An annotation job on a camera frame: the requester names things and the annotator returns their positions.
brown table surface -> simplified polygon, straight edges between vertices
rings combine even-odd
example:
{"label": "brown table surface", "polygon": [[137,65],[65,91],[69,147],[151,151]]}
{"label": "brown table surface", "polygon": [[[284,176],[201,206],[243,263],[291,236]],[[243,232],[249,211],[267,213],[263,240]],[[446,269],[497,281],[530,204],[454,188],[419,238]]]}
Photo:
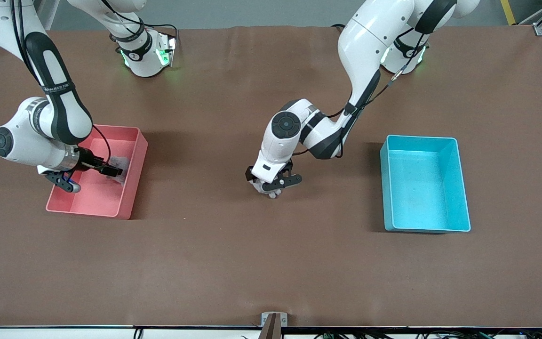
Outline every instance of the brown table surface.
{"label": "brown table surface", "polygon": [[[182,34],[184,68],[133,76],[107,32],[52,32],[97,124],[149,142],[133,219],[45,211],[51,185],[0,159],[0,325],[542,326],[542,37],[445,27],[368,106],[344,158],[295,158],[277,200],[245,181],[269,118],[351,90],[334,28]],[[0,125],[41,95],[0,51]],[[388,134],[456,137],[468,234],[383,230]]]}

cable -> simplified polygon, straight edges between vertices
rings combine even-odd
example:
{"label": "cable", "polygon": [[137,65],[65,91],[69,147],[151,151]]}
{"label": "cable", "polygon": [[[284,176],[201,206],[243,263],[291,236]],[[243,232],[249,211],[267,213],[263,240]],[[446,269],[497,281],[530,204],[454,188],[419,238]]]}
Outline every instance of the cable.
{"label": "cable", "polygon": [[302,152],[296,152],[296,153],[292,153],[292,156],[295,157],[295,156],[299,156],[301,154],[305,154],[306,152],[309,152],[309,149],[307,148],[306,150],[302,151]]}
{"label": "cable", "polygon": [[393,83],[394,81],[401,75],[401,73],[407,69],[407,67],[409,66],[409,64],[411,63],[411,60],[413,60],[413,58],[415,58],[415,56],[417,55],[417,49],[419,48],[420,44],[422,43],[422,39],[424,37],[424,34],[422,34],[419,38],[419,40],[417,41],[417,44],[415,45],[415,47],[413,47],[413,53],[411,54],[411,56],[409,56],[409,60],[407,60],[407,63],[401,67],[400,70],[397,71],[397,73],[394,74],[394,76],[392,77],[392,79],[390,79],[390,81],[386,84],[386,86],[384,86],[382,88],[382,90],[380,90],[378,92],[378,94],[376,94],[374,96],[374,98],[371,98],[369,99],[366,103],[364,103],[363,105],[361,105],[359,107],[359,110],[363,110],[367,105],[369,105],[370,103],[374,102],[375,99],[377,99],[387,88],[389,88]]}
{"label": "cable", "polygon": [[28,52],[26,52],[26,45],[24,44],[24,16],[22,15],[22,0],[19,1],[19,8],[18,8],[18,15],[19,20],[16,19],[16,0],[11,0],[9,2],[9,10],[11,11],[11,21],[12,25],[14,27],[14,35],[16,37],[16,44],[18,45],[18,51],[21,55],[21,60],[24,62],[24,65],[28,69],[28,71],[31,73],[32,77],[39,82],[37,79],[37,75],[35,75],[34,70],[32,69],[32,66],[30,62],[28,61]]}
{"label": "cable", "polygon": [[143,337],[143,328],[135,328],[133,332],[133,339],[142,339]]}
{"label": "cable", "polygon": [[337,111],[335,114],[332,114],[332,115],[329,115],[327,116],[328,118],[334,118],[338,115],[340,115],[342,112],[344,112],[344,109],[340,109],[339,111]]}
{"label": "cable", "polygon": [[344,156],[344,138],[342,137],[342,133],[340,133],[340,155],[336,154],[336,158],[340,159],[343,156]]}
{"label": "cable", "polygon": [[402,32],[402,33],[400,33],[400,34],[396,37],[396,39],[398,39],[398,38],[404,36],[405,34],[411,32],[412,30],[413,30],[413,27],[411,27],[411,28],[409,28],[408,30],[406,30],[406,31],[404,31],[404,32]]}
{"label": "cable", "polygon": [[104,134],[102,133],[102,131],[100,131],[99,128],[97,128],[96,125],[93,125],[93,128],[95,128],[95,130],[99,133],[99,135],[102,136],[102,139],[104,140],[104,142],[106,143],[106,147],[108,148],[108,159],[106,159],[106,161],[104,161],[103,164],[93,168],[94,170],[99,170],[100,168],[103,168],[103,167],[108,165],[108,163],[110,161],[110,158],[112,157],[112,149],[110,148],[110,143],[108,142],[108,139],[106,139],[106,137],[104,137]]}
{"label": "cable", "polygon": [[121,13],[117,12],[114,8],[112,8],[112,6],[110,6],[110,3],[108,3],[108,0],[101,0],[101,2],[106,6],[108,7],[108,9],[110,9],[112,11],[112,13],[114,13],[115,15],[117,16],[120,16],[122,17],[123,19],[127,20],[127,21],[130,21],[130,22],[133,22],[134,24],[140,24],[140,25],[144,25],[144,26],[147,26],[147,27],[150,27],[150,28],[154,28],[154,27],[165,27],[165,26],[168,26],[168,27],[172,27],[174,30],[175,30],[175,33],[177,34],[177,39],[179,39],[179,29],[173,25],[173,24],[161,24],[161,25],[152,25],[152,24],[144,24],[142,22],[138,22],[138,21],[134,21],[133,19],[129,19],[128,17],[122,15]]}

pink bin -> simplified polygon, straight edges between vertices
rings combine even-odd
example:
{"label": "pink bin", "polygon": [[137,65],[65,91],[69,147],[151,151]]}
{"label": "pink bin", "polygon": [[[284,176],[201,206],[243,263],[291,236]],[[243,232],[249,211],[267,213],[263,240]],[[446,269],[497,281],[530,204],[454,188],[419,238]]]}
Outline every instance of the pink bin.
{"label": "pink bin", "polygon": [[[133,210],[148,142],[136,127],[96,126],[108,139],[112,156],[129,158],[125,184],[121,185],[93,170],[76,172],[72,179],[81,185],[81,191],[77,194],[67,193],[54,186],[45,209],[49,212],[127,220]],[[95,131],[80,146],[89,148],[93,154],[104,159],[108,156],[104,139]]]}

cyan plastic bin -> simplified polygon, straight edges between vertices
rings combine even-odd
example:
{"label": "cyan plastic bin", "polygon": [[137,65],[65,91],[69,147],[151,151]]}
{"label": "cyan plastic bin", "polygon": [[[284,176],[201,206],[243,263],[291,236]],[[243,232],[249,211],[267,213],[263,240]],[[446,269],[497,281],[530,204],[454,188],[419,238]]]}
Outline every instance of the cyan plastic bin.
{"label": "cyan plastic bin", "polygon": [[457,140],[389,135],[380,160],[386,230],[470,231]]}

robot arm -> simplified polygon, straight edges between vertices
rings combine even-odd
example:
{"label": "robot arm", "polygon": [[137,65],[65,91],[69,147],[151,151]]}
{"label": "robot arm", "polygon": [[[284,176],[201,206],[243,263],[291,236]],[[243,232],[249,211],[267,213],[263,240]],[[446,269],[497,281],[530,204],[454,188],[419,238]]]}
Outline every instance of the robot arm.
{"label": "robot arm", "polygon": [[[91,115],[79,99],[60,52],[45,33],[32,0],[24,0],[22,7],[15,6],[14,14],[18,22],[22,15],[22,27],[13,26],[9,2],[0,2],[0,47],[27,61],[49,103],[32,116],[32,128],[43,137],[65,144],[83,141],[91,133]],[[16,32],[24,33],[22,43],[28,55],[20,50]]]}
{"label": "robot arm", "polygon": [[[430,0],[416,0],[414,13],[417,13],[417,15],[409,19],[409,22],[401,30],[401,33],[394,40],[394,43],[386,50],[382,56],[382,66],[391,73],[397,73],[401,67],[408,62],[411,56],[416,56],[417,60],[405,67],[402,73],[406,74],[413,71],[417,64],[422,62],[422,56],[426,51],[426,42],[428,41],[430,34],[445,25],[450,17],[461,19],[473,12],[479,2],[480,0],[458,0],[456,5],[447,12],[447,15],[443,17],[434,30],[430,30],[431,25],[428,29],[423,28],[423,22],[421,28],[418,27],[418,25],[424,13],[428,13],[428,15],[433,13],[433,9],[430,8],[430,4],[433,2]],[[449,1],[436,2],[433,7],[442,6],[445,8],[450,5]]]}
{"label": "robot arm", "polygon": [[122,170],[77,146],[90,135],[92,118],[32,0],[0,0],[0,47],[24,61],[47,96],[26,99],[13,118],[0,126],[0,156],[36,166],[40,174],[72,193],[80,190],[70,179],[74,171],[93,168],[108,176],[119,175]]}
{"label": "robot arm", "polygon": [[[425,34],[440,28],[453,15],[456,0],[366,0],[338,39],[338,55],[351,81],[352,94],[336,121],[306,99],[287,103],[267,125],[261,150],[247,180],[271,198],[280,189],[297,185],[292,175],[292,155],[301,142],[317,159],[341,157],[344,142],[378,86],[379,67],[388,48],[407,32],[417,32],[420,46]],[[394,81],[417,55],[400,64]]]}
{"label": "robot arm", "polygon": [[134,13],[146,0],[68,0],[99,21],[120,47],[125,64],[139,77],[151,77],[170,66],[176,37],[146,28]]}

